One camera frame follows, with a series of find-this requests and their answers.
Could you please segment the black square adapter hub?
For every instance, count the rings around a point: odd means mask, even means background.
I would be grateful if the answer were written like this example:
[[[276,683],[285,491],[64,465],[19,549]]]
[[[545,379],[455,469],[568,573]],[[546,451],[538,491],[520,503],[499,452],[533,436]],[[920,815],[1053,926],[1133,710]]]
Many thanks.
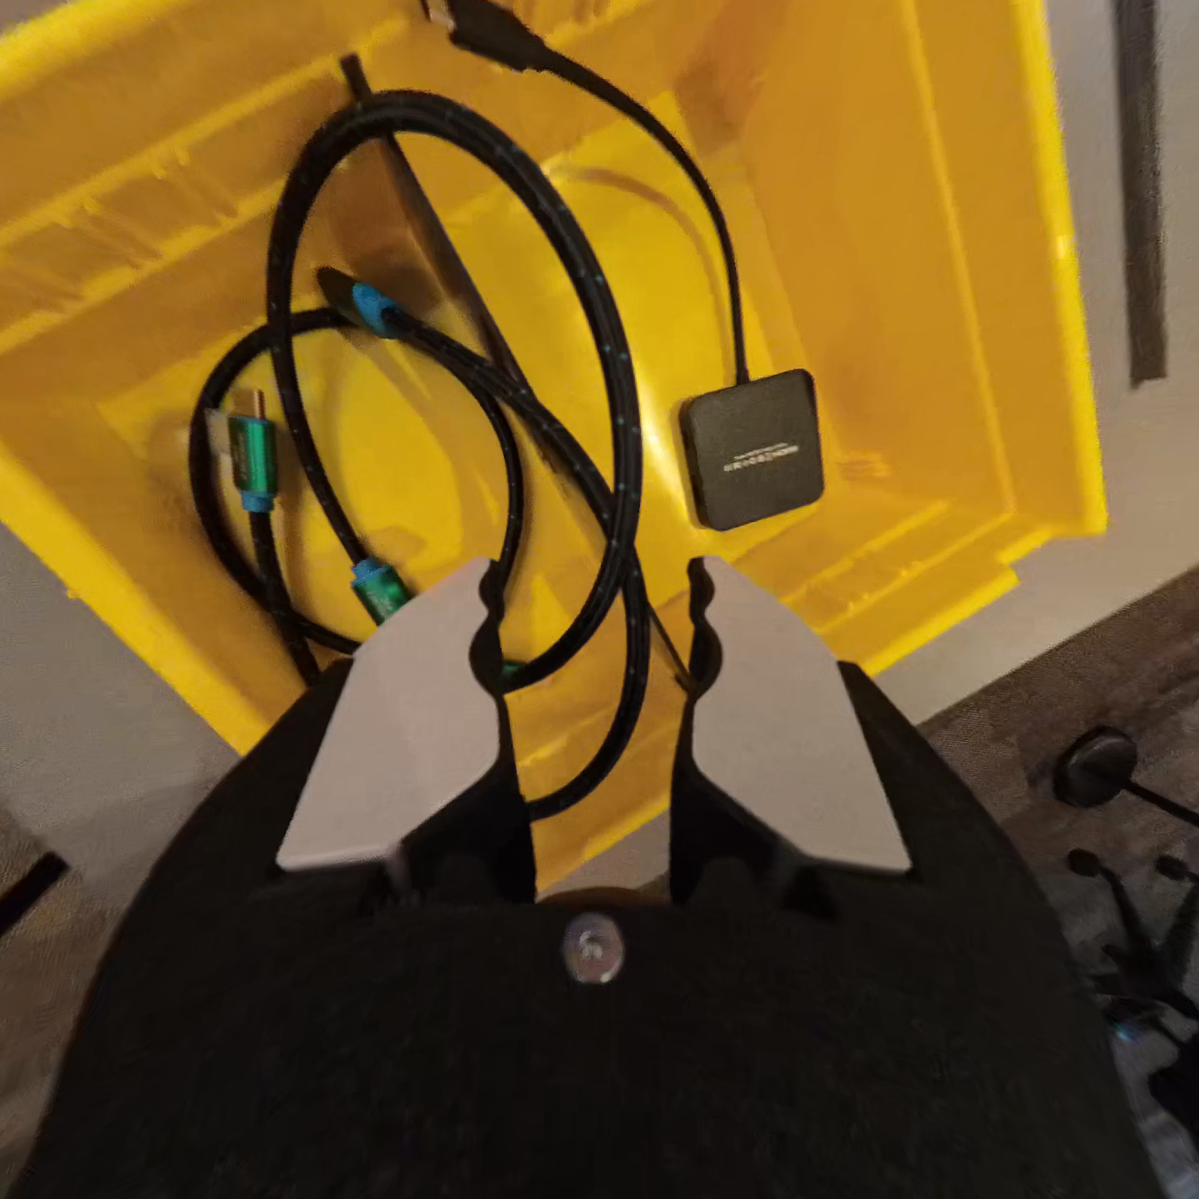
[[[753,379],[736,252],[715,191],[682,142],[638,99],[553,50],[509,8],[485,1],[425,1],[459,50],[500,67],[549,74],[620,112],[676,162],[703,204],[723,259],[733,382],[687,399],[679,431],[699,522],[726,532],[816,502],[825,491],[815,381],[807,369]]]

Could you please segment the black office chair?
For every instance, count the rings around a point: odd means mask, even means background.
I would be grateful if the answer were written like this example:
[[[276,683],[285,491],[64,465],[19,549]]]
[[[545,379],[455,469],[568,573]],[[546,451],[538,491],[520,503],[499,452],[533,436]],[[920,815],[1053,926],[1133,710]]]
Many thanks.
[[[1117,728],[1101,725],[1084,732],[1057,756],[1053,795],[1057,802],[1090,812],[1126,793],[1196,827],[1196,810],[1137,783],[1136,769],[1137,750],[1131,738]],[[1066,866],[1071,875],[1103,880],[1123,932],[1121,943],[1103,946],[1107,969],[1089,979],[1110,1030],[1127,1042],[1156,1034],[1181,1047],[1181,1037],[1169,1029],[1166,1017],[1174,1014],[1188,1024],[1197,1020],[1196,1003],[1183,990],[1196,943],[1196,870],[1174,856],[1156,860],[1153,869],[1159,876],[1184,882],[1188,887],[1161,939],[1154,940],[1123,879],[1096,853],[1071,849]]]

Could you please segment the yellow storage bin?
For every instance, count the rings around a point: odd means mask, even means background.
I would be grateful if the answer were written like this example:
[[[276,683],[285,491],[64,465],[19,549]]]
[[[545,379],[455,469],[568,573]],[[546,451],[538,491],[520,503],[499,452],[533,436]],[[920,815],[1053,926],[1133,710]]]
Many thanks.
[[[679,411],[730,382],[723,265],[679,168],[568,84],[453,48],[421,2],[72,2],[2,34],[2,523],[238,752],[301,692],[205,543],[186,425],[265,316],[286,172],[371,85],[456,99],[575,212],[630,342],[650,602],[686,650],[685,566],[733,563],[879,672],[1104,528],[1097,418],[1040,2],[505,2],[652,108],[729,224],[755,379],[815,381],[826,486],[699,525]],[[533,392],[609,478],[575,292],[472,158],[409,159]],[[395,345],[295,345],[352,531],[425,590],[499,551],[485,415]]]

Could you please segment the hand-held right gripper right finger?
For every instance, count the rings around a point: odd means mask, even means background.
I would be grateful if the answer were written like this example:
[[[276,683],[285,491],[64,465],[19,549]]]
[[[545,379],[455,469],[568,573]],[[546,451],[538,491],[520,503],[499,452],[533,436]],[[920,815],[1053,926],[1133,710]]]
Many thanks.
[[[669,893],[732,862],[786,902],[816,866],[902,877],[907,845],[840,660],[725,559],[689,562],[692,692],[669,792]]]

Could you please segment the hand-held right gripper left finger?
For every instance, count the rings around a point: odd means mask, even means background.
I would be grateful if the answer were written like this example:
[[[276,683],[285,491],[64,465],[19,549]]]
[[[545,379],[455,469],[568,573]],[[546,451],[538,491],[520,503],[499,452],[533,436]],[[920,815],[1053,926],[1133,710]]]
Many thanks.
[[[432,895],[466,863],[535,899],[529,806],[500,693],[499,563],[475,558],[403,605],[352,656],[275,853],[289,875],[375,865]]]

